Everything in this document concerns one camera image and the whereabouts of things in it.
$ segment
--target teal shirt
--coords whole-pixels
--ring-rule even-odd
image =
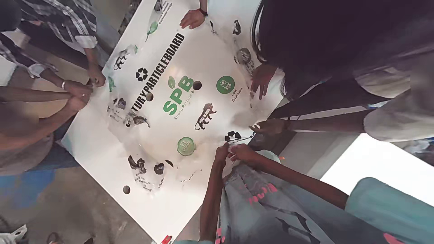
[[[345,211],[405,244],[434,242],[434,207],[375,178],[357,183]]]

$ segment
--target recycle symbol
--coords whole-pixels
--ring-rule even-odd
[[[145,68],[139,68],[136,72],[136,78],[138,81],[144,81],[148,77],[148,71]]]

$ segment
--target red object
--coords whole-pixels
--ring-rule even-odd
[[[166,238],[164,238],[164,240],[161,242],[161,244],[168,244],[171,239],[172,239],[172,236],[166,236]]]

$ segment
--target wristwatch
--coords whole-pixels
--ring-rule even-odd
[[[201,8],[199,8],[199,11],[204,15],[204,17],[208,16],[208,12],[203,11]]]

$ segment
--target plaid shirt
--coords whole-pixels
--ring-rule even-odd
[[[23,20],[47,23],[55,35],[65,43],[78,43],[83,48],[96,46],[96,18],[89,0],[15,1],[21,7]],[[0,34],[0,55],[19,66],[30,68],[36,64],[3,34]]]

